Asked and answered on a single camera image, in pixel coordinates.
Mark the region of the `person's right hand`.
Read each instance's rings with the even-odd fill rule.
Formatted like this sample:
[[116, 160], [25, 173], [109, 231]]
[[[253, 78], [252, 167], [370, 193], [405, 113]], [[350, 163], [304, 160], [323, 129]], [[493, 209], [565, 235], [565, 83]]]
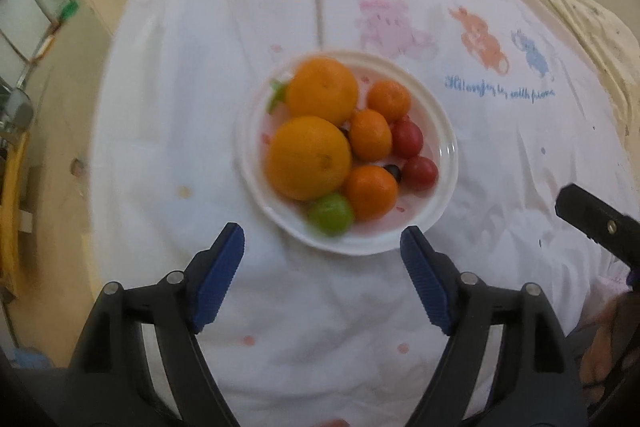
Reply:
[[587, 402], [594, 404], [605, 394], [603, 382], [639, 326], [639, 296], [626, 293], [615, 297], [593, 317], [590, 326], [596, 331], [582, 356], [579, 376]]

